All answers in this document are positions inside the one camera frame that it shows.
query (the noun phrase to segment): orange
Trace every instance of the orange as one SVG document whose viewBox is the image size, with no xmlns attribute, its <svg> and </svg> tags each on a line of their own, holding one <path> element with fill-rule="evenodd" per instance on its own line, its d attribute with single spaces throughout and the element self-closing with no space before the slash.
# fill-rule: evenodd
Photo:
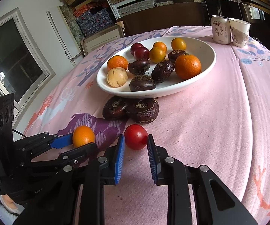
<svg viewBox="0 0 270 225">
<path fill-rule="evenodd" d="M 74 147 L 80 147 L 94 142 L 95 135 L 91 128 L 87 126 L 77 127 L 72 134 L 72 142 Z"/>
<path fill-rule="evenodd" d="M 173 50 L 186 50 L 187 47 L 185 41 L 181 38 L 173 39 L 171 46 Z"/>
<path fill-rule="evenodd" d="M 125 70 L 128 69 L 128 60 L 125 59 L 123 56 L 113 56 L 107 62 L 108 70 L 112 68 L 124 68 Z"/>
<path fill-rule="evenodd" d="M 201 62 L 194 55 L 181 55 L 175 61 L 175 72 L 184 80 L 189 80 L 198 75 L 201 70 Z"/>
<path fill-rule="evenodd" d="M 160 47 L 163 51 L 165 51 L 165 52 L 167 51 L 166 45 L 161 41 L 155 42 L 153 47 Z"/>
<path fill-rule="evenodd" d="M 153 63 L 159 63 L 166 58 L 166 52 L 160 47 L 153 47 L 150 50 L 149 57 Z"/>
</svg>

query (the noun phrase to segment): window frame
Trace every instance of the window frame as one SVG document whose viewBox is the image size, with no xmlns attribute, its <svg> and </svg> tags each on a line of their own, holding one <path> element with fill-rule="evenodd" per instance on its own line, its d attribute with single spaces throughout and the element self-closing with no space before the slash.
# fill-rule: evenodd
<svg viewBox="0 0 270 225">
<path fill-rule="evenodd" d="M 55 72 L 52 70 L 50 65 L 48 64 L 47 60 L 39 50 L 38 45 L 36 44 L 35 40 L 31 36 L 23 17 L 19 11 L 19 8 L 15 8 L 12 11 L 6 13 L 4 16 L 0 17 L 0 26 L 8 22 L 10 19 L 13 19 L 16 25 L 16 28 L 25 43 L 27 49 L 29 50 L 30 54 L 36 61 L 37 65 L 42 70 L 43 74 L 32 84 L 32 86 L 26 91 L 23 97 L 20 99 L 19 102 L 14 101 L 14 107 L 17 108 L 18 113 L 23 110 L 23 107 L 26 106 L 32 99 L 32 97 L 42 89 L 42 87 L 51 80 L 51 78 L 55 75 Z M 7 95 L 9 94 L 8 90 L 0 81 L 0 89 L 1 91 Z"/>
</svg>

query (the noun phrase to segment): window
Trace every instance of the window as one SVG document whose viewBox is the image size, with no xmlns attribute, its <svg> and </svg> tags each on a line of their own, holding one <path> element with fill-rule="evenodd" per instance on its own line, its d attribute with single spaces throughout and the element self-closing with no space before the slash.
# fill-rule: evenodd
<svg viewBox="0 0 270 225">
<path fill-rule="evenodd" d="M 250 23 L 260 23 L 265 20 L 265 14 L 261 9 L 258 9 L 253 6 L 244 5 L 245 14 L 243 14 L 244 18 Z"/>
<path fill-rule="evenodd" d="M 0 96 L 14 93 L 16 114 L 51 75 L 32 40 L 18 9 L 0 18 Z"/>
</svg>

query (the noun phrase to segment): purple fabric patch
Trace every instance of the purple fabric patch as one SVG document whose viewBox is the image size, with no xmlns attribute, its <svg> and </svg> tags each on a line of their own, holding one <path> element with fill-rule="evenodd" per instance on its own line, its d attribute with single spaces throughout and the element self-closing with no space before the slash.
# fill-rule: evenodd
<svg viewBox="0 0 270 225">
<path fill-rule="evenodd" d="M 95 134 L 95 143 L 101 151 L 107 149 L 126 128 L 127 119 L 108 121 L 96 118 L 89 113 L 74 114 L 66 128 L 59 130 L 58 135 L 73 133 L 81 125 L 90 127 Z"/>
</svg>

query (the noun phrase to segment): red tomato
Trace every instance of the red tomato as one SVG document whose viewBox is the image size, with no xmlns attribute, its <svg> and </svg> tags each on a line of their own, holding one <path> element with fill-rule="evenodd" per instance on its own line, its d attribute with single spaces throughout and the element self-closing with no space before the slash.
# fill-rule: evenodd
<svg viewBox="0 0 270 225">
<path fill-rule="evenodd" d="M 149 56 L 150 56 L 150 51 L 145 47 L 138 47 L 134 51 L 134 57 L 136 60 L 149 59 Z"/>
<path fill-rule="evenodd" d="M 134 56 L 134 51 L 139 48 L 139 47 L 143 47 L 143 44 L 140 44 L 140 43 L 135 43 L 131 46 L 130 48 L 130 51 L 131 51 L 131 54 Z"/>
<path fill-rule="evenodd" d="M 148 132 L 141 125 L 132 124 L 124 131 L 124 141 L 132 150 L 141 150 L 148 142 Z"/>
</svg>

